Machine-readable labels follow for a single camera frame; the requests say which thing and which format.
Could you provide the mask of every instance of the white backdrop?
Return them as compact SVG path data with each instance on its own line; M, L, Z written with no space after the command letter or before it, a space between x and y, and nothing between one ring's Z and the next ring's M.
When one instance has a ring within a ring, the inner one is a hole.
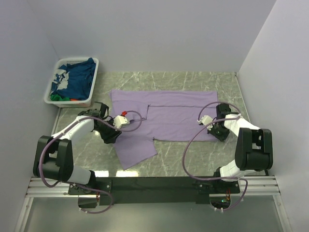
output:
M60 58L107 71L239 71L275 0L28 0Z
M57 109L43 102L57 55L25 0L0 1L1 231L13 231L32 175L38 138Z
M239 71L252 122L273 132L271 170L295 232L309 225L309 2L277 0Z

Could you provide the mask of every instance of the laundry basket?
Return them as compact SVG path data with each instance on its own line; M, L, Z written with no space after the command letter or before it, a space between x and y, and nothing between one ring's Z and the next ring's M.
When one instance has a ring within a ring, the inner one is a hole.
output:
M89 57L76 57L76 58L61 59L55 65L54 72L61 65L81 63L81 62L87 61L88 59L89 59ZM83 101L57 101L57 102L50 100L50 95L52 94L52 90L51 90L52 82L54 80L54 73L53 73L52 78L50 79L48 86L47 86L47 90L46 90L46 93L45 93L45 96L44 96L44 101L47 104L54 104L54 105L56 105L60 108L64 108L64 107L89 107L90 104L91 104L92 93L93 93L93 89L94 89L96 77L97 77L97 72L98 72L98 59L96 59L96 58L92 58L92 59L96 64L96 69L95 69L95 73L94 73L94 76L93 76L92 86L91 86L91 89L90 89L90 94L89 94L88 99L83 100Z

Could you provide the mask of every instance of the purple shirt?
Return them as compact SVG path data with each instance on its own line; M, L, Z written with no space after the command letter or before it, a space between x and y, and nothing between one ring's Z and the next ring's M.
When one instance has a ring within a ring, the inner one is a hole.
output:
M133 132L123 132L114 148L123 169L128 169L157 154L154 139L163 141L189 141L201 129L197 117L202 107L218 101L216 91L122 91L111 92L112 115L123 111L138 111L143 118L141 126ZM216 104L206 108L202 115L216 117ZM129 127L137 126L140 117L126 115ZM205 131L195 141L216 141Z

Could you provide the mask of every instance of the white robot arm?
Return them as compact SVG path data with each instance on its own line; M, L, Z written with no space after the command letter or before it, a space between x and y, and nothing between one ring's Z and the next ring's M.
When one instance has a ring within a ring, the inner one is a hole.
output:
M217 119L237 117L240 118L207 126L208 133L220 141L224 141L230 131L238 137L235 159L219 168L220 177L241 178L255 171L270 169L273 163L271 132L251 124L237 113L232 113L227 104L217 106ZM212 121L213 119L206 115L198 123L206 126Z
M72 146L87 133L92 132L93 130L100 133L104 143L115 143L117 137L121 134L119 130L110 128L102 122L94 119L82 120L85 117L96 117L105 120L108 124L117 129L129 124L129 121L124 115L116 116L115 118L108 116L108 109L109 108L107 105L100 102L95 102L92 109L79 113L76 119L63 130L53 134L52 136L42 136L38 141L33 173L36 176L40 176L38 171L39 160L41 152L47 143L53 138L64 134L59 137L56 142L54 142L45 154L43 162L44 172L46 173L45 176L58 181L68 181L82 185L91 185L91 182L95 182L95 175L93 171L73 164Z

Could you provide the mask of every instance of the marble floor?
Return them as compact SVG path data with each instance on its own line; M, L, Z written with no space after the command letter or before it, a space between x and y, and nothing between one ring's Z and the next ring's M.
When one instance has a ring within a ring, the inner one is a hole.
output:
M111 89L122 90L192 90L218 92L219 100L235 104L245 119L248 114L233 72L107 72L99 73L92 102L112 105ZM62 108L56 132L70 124L84 108ZM220 166L234 159L237 137L226 142L193 142L186 156L186 166L194 175L212 175ZM97 171L101 176L185 176L182 155L187 142L154 141L158 154L140 164L122 170L112 145L106 145L98 132L87 134L73 147L74 164Z

